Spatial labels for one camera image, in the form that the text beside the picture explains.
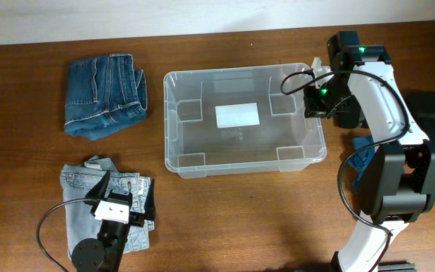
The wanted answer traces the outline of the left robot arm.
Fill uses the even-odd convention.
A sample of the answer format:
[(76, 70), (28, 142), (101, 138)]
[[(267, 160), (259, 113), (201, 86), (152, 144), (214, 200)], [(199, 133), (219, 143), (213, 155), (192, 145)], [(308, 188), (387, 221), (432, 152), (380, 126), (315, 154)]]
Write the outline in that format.
[(80, 241), (72, 251), (71, 260), (77, 271), (117, 271), (130, 229), (155, 220), (153, 182), (144, 202), (144, 212), (131, 210), (131, 192), (108, 190), (109, 183), (110, 173), (107, 172), (85, 195), (85, 204), (91, 206), (91, 214), (101, 221), (101, 226), (95, 238)]

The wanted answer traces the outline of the clear plastic storage bin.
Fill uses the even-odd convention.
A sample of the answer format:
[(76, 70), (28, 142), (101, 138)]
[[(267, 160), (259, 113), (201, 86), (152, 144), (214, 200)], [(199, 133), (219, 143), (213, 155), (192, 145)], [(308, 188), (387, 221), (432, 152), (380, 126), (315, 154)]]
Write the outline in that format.
[[(305, 63), (169, 72), (163, 79), (165, 166), (182, 178), (297, 172), (324, 160), (322, 124), (305, 117)], [(218, 128), (216, 106), (256, 103), (260, 125)]]

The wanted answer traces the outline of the teal blue shirt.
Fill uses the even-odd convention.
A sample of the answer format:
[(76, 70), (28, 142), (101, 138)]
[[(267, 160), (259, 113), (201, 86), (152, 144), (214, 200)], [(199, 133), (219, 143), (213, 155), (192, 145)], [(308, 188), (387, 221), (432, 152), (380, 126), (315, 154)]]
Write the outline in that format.
[[(365, 136), (365, 137), (359, 137), (354, 138), (352, 140), (353, 142), (353, 148), (355, 151), (358, 149), (373, 144), (373, 137), (371, 135)], [(355, 155), (352, 159), (350, 159), (347, 164), (353, 168), (357, 172), (357, 176), (353, 180), (353, 188), (355, 190), (355, 193), (358, 193), (359, 189), (359, 180), (363, 175), (363, 172), (365, 171), (367, 165), (371, 162), (373, 159), (373, 156), (375, 154), (375, 150), (370, 148), (367, 150), (364, 150), (357, 155)]]

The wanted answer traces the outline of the light blue jeans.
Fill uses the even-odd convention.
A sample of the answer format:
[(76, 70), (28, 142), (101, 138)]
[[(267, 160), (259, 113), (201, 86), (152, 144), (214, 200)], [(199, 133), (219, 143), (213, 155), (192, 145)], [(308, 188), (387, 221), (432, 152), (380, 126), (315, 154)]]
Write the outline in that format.
[[(119, 172), (110, 158), (93, 156), (80, 165), (65, 165), (60, 173), (63, 200), (85, 197), (106, 172), (110, 173), (108, 190), (129, 192), (133, 196), (131, 210), (145, 212), (144, 204), (149, 192), (151, 178), (137, 172)], [(68, 253), (77, 243), (86, 238), (95, 238), (101, 222), (91, 214), (91, 207), (83, 202), (69, 204), (66, 210), (66, 233)]]

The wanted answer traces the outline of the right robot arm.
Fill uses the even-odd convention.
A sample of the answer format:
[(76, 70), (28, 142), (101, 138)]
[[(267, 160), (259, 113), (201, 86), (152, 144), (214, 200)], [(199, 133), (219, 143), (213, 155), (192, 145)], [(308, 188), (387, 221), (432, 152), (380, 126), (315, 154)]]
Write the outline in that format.
[(333, 271), (379, 271), (395, 237), (435, 203), (435, 144), (413, 119), (396, 86), (392, 60), (381, 45), (361, 45), (355, 31), (327, 41), (331, 66), (315, 59), (304, 86), (305, 116), (337, 116), (343, 127), (364, 119), (373, 157), (358, 181), (359, 212), (346, 245), (332, 257)]

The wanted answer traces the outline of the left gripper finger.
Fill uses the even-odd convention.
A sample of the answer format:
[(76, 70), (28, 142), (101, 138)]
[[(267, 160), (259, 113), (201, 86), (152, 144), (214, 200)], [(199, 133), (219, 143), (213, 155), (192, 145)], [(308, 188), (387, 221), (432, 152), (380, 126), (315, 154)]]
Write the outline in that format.
[(106, 171), (100, 181), (86, 193), (85, 198), (91, 200), (103, 199), (110, 182), (110, 176), (111, 172)]
[(152, 179), (150, 182), (150, 186), (147, 192), (146, 201), (144, 204), (144, 215), (145, 219), (148, 221), (155, 221), (156, 219), (156, 205), (154, 200), (154, 188), (155, 181)]

